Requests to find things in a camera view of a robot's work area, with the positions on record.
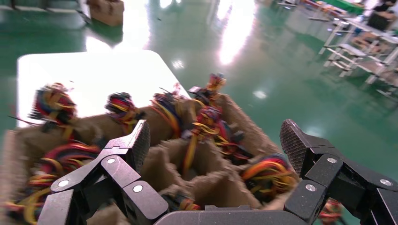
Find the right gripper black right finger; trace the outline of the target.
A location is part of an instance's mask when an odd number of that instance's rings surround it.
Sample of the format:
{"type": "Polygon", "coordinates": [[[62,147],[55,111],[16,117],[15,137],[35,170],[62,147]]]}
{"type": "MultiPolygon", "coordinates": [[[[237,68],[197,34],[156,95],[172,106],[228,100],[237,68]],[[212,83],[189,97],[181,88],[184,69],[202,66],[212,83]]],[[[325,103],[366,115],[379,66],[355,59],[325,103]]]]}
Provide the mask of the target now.
{"type": "Polygon", "coordinates": [[[281,125],[280,142],[301,178],[284,205],[298,224],[312,224],[328,199],[341,203],[362,225],[397,224],[395,180],[348,159],[327,139],[304,133],[290,119],[281,125]]]}

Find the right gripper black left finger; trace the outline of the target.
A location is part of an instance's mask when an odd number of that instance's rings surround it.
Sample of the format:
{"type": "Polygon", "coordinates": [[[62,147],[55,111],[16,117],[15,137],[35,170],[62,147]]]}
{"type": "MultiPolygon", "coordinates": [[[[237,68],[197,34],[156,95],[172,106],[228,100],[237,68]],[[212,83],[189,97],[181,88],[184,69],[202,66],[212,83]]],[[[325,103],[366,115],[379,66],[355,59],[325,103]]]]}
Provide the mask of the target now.
{"type": "Polygon", "coordinates": [[[140,120],[131,134],[110,140],[90,163],[51,186],[40,225],[85,225],[109,200],[132,225],[153,225],[168,203],[140,176],[150,147],[150,127],[140,120]]]}

